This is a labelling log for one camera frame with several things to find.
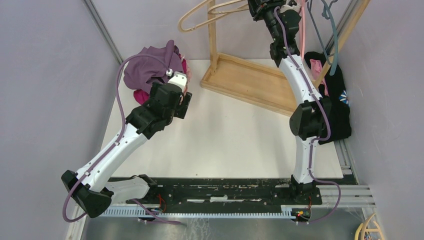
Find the pink plastic hanger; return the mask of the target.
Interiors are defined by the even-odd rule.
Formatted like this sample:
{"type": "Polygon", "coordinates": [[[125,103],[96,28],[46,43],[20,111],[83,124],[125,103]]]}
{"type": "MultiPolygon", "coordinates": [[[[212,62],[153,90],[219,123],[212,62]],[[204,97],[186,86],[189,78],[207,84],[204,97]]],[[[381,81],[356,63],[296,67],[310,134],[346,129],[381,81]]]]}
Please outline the pink plastic hanger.
{"type": "Polygon", "coordinates": [[[299,13],[300,13],[300,23],[299,23],[299,42],[300,42],[300,57],[302,60],[304,60],[305,55],[305,45],[306,45],[306,0],[297,0],[296,1],[298,7],[299,7],[299,13]]]}

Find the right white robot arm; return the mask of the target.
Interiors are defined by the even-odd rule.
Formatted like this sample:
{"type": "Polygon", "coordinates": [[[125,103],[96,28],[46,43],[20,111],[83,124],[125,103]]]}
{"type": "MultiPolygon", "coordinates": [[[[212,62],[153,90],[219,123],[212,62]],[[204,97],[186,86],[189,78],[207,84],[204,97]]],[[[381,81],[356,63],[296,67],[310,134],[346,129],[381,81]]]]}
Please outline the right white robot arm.
{"type": "Polygon", "coordinates": [[[327,140],[331,135],[328,115],[332,103],[313,86],[303,65],[296,41],[302,17],[294,9],[296,2],[249,0],[247,4],[252,19],[264,21],[273,39],[270,56],[294,94],[297,107],[289,118],[289,127],[295,136],[296,154],[288,196],[293,203],[302,204],[317,183],[315,149],[319,141],[327,140]]]}

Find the magenta skirt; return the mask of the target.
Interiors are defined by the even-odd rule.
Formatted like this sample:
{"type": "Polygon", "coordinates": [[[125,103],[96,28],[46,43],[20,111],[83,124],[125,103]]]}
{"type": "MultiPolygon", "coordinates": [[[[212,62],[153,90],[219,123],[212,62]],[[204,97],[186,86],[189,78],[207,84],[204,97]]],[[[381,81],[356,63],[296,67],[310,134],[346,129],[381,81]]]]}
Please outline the magenta skirt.
{"type": "MultiPolygon", "coordinates": [[[[188,60],[182,54],[179,54],[178,56],[181,59],[183,73],[185,74],[186,65],[189,66],[188,60]]],[[[135,90],[133,92],[133,97],[134,97],[134,99],[135,99],[135,101],[137,103],[139,103],[140,105],[142,105],[144,102],[146,102],[149,99],[150,95],[147,92],[143,91],[142,89],[138,89],[138,90],[135,90]]]]}

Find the beige wooden hanger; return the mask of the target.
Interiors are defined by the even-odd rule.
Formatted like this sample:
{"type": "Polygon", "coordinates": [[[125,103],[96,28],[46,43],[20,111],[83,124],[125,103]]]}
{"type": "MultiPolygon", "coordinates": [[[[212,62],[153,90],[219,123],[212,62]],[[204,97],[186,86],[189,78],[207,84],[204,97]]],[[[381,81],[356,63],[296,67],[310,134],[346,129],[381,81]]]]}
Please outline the beige wooden hanger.
{"type": "Polygon", "coordinates": [[[246,11],[249,9],[249,4],[247,0],[230,0],[223,3],[215,4],[207,9],[208,14],[212,15],[223,15],[231,14],[246,11]],[[230,6],[240,4],[235,8],[230,8],[230,6]]]}
{"type": "MultiPolygon", "coordinates": [[[[197,29],[206,27],[210,24],[214,24],[216,21],[226,18],[229,15],[247,11],[245,10],[227,14],[208,14],[209,7],[228,1],[229,0],[203,0],[202,2],[194,6],[192,9],[190,9],[188,12],[182,15],[182,17],[177,23],[178,31],[181,33],[192,32],[197,29]]],[[[240,4],[234,4],[229,8],[232,9],[238,6],[240,6],[240,4]]]]}

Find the purple pleated skirt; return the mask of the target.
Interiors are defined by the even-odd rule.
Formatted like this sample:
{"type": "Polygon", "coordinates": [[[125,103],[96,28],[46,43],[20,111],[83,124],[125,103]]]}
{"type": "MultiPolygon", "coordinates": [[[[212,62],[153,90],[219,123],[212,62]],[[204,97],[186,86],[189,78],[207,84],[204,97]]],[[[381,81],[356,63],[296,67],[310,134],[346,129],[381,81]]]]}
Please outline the purple pleated skirt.
{"type": "Polygon", "coordinates": [[[149,93],[154,82],[167,83],[167,71],[185,73],[179,48],[169,40],[165,47],[144,47],[142,56],[129,60],[123,68],[123,81],[131,90],[149,93]]]}

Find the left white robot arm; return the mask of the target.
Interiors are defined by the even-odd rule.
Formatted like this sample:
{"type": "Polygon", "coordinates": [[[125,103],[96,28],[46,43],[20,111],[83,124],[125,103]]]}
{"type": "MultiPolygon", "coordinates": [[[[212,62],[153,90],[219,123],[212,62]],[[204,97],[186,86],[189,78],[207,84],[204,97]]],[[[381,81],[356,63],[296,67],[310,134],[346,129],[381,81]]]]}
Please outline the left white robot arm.
{"type": "Polygon", "coordinates": [[[68,191],[62,208],[65,221],[72,222],[66,216],[70,199],[90,218],[100,216],[118,202],[132,199],[141,199],[147,204],[154,202],[158,191],[146,175],[115,182],[110,178],[136,149],[164,130],[174,118],[184,119],[192,96],[173,83],[155,83],[149,99],[130,112],[106,148],[77,171],[66,170],[61,176],[68,191]]]}

